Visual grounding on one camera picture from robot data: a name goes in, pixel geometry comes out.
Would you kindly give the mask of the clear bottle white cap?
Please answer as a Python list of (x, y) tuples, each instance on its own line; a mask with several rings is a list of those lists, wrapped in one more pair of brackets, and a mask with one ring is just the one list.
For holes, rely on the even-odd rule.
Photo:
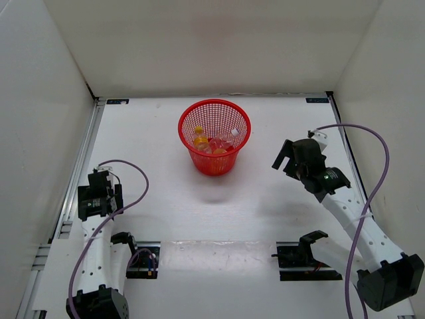
[(224, 132), (216, 137), (212, 138), (209, 142), (210, 149), (213, 152), (217, 148), (223, 148), (227, 151), (230, 149), (230, 147), (233, 146), (233, 143), (237, 137), (239, 137), (240, 132), (238, 129), (234, 128), (229, 132)]

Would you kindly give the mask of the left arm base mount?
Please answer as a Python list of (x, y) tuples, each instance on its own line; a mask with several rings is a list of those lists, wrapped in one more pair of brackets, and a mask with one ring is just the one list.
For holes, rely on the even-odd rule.
[(161, 243), (137, 242), (137, 255), (131, 257), (127, 279), (157, 279), (159, 274)]

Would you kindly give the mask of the clear bottle yellow caps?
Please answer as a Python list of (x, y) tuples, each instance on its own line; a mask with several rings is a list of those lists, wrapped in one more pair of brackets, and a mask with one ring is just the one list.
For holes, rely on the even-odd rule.
[(207, 136), (205, 135), (203, 128), (201, 126), (197, 126), (194, 129), (195, 137), (193, 140), (193, 145), (196, 150), (200, 152), (204, 152), (209, 154), (211, 152), (209, 141)]

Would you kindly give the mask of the orange plastic bottle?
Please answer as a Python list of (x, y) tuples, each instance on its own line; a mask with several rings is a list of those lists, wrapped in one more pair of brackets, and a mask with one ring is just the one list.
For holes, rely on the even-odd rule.
[(226, 150), (226, 149), (223, 149), (223, 148), (217, 148), (217, 149), (215, 149), (214, 151), (213, 151), (213, 155), (220, 155), (220, 156), (223, 156), (224, 154), (227, 154), (228, 153), (228, 151)]

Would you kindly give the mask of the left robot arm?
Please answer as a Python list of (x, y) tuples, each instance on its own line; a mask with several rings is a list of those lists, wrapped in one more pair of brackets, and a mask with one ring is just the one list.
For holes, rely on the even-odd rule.
[(114, 183), (108, 167), (95, 169), (88, 185), (78, 187), (83, 245), (93, 241), (74, 271), (72, 298), (66, 299), (70, 318), (129, 318), (124, 283), (127, 266), (138, 261), (139, 249), (131, 233), (116, 233), (114, 220), (108, 219), (123, 206), (122, 185)]

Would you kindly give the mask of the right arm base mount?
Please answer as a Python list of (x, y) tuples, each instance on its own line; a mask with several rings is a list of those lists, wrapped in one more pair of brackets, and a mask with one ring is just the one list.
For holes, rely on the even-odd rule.
[(343, 277), (329, 265), (314, 259), (311, 246), (328, 234), (313, 231), (299, 238), (298, 242), (277, 242), (276, 253), (281, 282), (339, 281)]

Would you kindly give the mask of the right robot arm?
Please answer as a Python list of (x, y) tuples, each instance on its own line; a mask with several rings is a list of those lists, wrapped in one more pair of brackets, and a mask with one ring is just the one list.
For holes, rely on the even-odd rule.
[(362, 215), (361, 204), (343, 172), (326, 167), (326, 157), (319, 142), (286, 140), (272, 167), (300, 181), (305, 189), (338, 220), (365, 261), (355, 283), (366, 304), (381, 311), (418, 292), (424, 262), (416, 255), (405, 254), (380, 229), (375, 220)]

